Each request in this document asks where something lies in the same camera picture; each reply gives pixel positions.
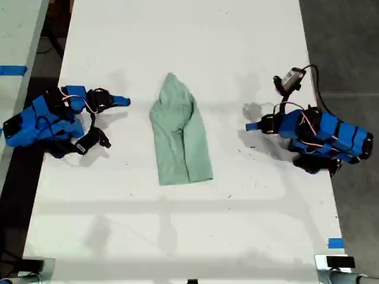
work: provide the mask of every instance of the dark floor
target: dark floor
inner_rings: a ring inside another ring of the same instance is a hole
[[[374,151],[332,179],[346,251],[357,271],[379,275],[379,1],[301,0],[310,62],[340,119],[373,133]]]

